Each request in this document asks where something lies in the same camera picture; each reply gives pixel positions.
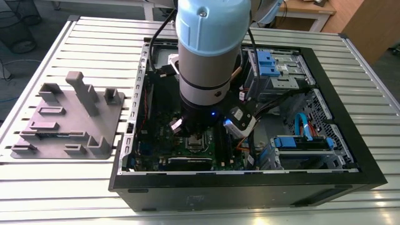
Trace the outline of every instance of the gray parts holder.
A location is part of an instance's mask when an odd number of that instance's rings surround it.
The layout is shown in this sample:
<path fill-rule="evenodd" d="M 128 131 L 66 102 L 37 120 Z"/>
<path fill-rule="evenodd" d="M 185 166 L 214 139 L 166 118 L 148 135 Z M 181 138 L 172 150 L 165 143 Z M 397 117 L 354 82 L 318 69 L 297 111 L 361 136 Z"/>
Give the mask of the gray parts holder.
<path fill-rule="evenodd" d="M 10 148 L 13 158 L 109 158 L 124 93 L 114 88 L 96 92 L 81 72 L 69 72 L 65 81 L 74 91 L 42 85 L 42 100 Z"/>

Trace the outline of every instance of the wooden cabinet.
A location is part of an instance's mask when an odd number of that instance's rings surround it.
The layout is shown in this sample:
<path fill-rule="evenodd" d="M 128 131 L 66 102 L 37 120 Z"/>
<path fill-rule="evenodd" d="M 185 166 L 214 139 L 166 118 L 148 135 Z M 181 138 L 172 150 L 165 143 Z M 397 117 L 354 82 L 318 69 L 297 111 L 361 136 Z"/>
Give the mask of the wooden cabinet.
<path fill-rule="evenodd" d="M 336 8 L 321 32 L 345 33 L 373 64 L 400 39 L 400 0 L 329 0 Z"/>

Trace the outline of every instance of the blue cable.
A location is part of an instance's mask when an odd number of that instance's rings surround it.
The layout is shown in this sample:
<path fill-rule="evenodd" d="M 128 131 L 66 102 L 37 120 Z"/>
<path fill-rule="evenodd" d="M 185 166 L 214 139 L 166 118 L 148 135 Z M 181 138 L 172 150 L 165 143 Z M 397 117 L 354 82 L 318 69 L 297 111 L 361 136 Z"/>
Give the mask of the blue cable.
<path fill-rule="evenodd" d="M 300 135 L 300 127 L 298 127 L 300 119 L 302 121 L 304 135 L 306 136 L 306 140 L 312 141 L 310 128 L 308 126 L 306 116 L 301 112 L 296 114 L 296 118 L 294 118 L 294 135 Z"/>
<path fill-rule="evenodd" d="M 17 99 L 18 97 L 14 97 L 14 98 L 10 98 L 10 99 L 6 99 L 6 100 L 2 100 L 2 101 L 0 101 L 0 103 L 1 102 L 9 102 L 9 101 L 12 101 L 12 100 L 14 100 L 14 99 Z"/>

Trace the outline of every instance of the table leg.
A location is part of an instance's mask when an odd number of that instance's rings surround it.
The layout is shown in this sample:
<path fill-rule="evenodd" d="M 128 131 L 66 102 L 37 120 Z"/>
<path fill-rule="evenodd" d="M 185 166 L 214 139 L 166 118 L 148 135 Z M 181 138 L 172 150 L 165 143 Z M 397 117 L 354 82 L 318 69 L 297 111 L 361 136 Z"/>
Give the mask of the table leg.
<path fill-rule="evenodd" d="M 144 19 L 148 20 L 148 21 L 153 21 L 154 20 L 153 12 L 152 12 L 153 8 L 154 8 L 154 4 L 150 4 L 150 3 L 144 3 L 142 4 Z"/>
<path fill-rule="evenodd" d="M 310 27 L 310 32 L 320 32 L 325 26 L 325 23 L 329 19 L 329 14 L 320 14 L 318 15 L 318 18 L 316 19 L 316 21 L 313 22 L 312 24 L 312 27 Z"/>

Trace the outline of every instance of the motherboard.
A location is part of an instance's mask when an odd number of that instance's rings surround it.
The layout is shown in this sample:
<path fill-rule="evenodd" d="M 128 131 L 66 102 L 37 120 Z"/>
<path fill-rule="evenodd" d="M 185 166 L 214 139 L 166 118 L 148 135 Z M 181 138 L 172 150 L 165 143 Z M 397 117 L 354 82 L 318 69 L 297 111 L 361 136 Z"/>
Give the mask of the motherboard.
<path fill-rule="evenodd" d="M 244 153 L 234 149 L 230 135 L 220 136 L 214 128 L 201 136 L 176 137 L 168 126 L 178 112 L 156 113 L 152 127 L 141 130 L 130 166 L 136 171 L 224 171 L 244 170 Z M 220 139 L 230 144 L 220 150 Z"/>

